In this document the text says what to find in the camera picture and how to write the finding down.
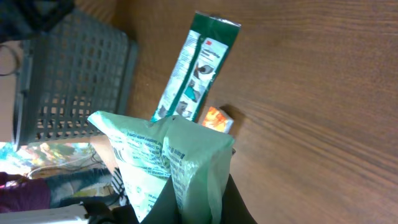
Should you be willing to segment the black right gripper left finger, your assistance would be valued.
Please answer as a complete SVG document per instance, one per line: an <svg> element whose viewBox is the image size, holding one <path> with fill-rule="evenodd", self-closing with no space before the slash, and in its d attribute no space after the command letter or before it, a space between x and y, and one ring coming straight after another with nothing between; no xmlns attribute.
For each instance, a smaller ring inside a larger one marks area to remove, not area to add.
<svg viewBox="0 0 398 224"><path fill-rule="evenodd" d="M141 224L181 224L172 178L169 177L151 211Z"/></svg>

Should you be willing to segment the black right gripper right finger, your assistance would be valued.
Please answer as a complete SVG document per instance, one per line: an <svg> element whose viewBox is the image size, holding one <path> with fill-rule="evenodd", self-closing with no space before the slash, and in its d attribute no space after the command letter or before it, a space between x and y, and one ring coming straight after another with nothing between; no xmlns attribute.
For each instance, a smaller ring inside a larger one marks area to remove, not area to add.
<svg viewBox="0 0 398 224"><path fill-rule="evenodd" d="M250 214L239 190L229 175L222 198L221 224L257 224Z"/></svg>

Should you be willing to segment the teal snack packet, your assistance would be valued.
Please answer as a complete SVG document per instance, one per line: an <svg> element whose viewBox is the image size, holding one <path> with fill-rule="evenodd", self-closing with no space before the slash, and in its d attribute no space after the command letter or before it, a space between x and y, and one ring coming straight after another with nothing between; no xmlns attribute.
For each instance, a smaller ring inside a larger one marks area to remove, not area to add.
<svg viewBox="0 0 398 224"><path fill-rule="evenodd" d="M139 222L168 179L183 223L219 223L234 139L181 116L156 122L97 111L89 122L107 135Z"/></svg>

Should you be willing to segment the small orange carton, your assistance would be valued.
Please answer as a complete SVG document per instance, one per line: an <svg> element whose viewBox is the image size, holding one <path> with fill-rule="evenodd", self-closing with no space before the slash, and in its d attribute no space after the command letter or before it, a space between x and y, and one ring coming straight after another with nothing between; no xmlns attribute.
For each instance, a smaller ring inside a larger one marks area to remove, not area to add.
<svg viewBox="0 0 398 224"><path fill-rule="evenodd" d="M228 134L233 126L234 120L223 110L209 107L201 125L215 131Z"/></svg>

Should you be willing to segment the green 3M gloves package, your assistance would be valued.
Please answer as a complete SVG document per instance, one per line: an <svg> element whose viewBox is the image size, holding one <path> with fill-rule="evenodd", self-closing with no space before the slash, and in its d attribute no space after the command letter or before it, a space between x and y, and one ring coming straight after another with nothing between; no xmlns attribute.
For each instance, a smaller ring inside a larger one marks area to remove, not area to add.
<svg viewBox="0 0 398 224"><path fill-rule="evenodd" d="M240 28L227 19L195 13L152 122L172 115L196 120Z"/></svg>

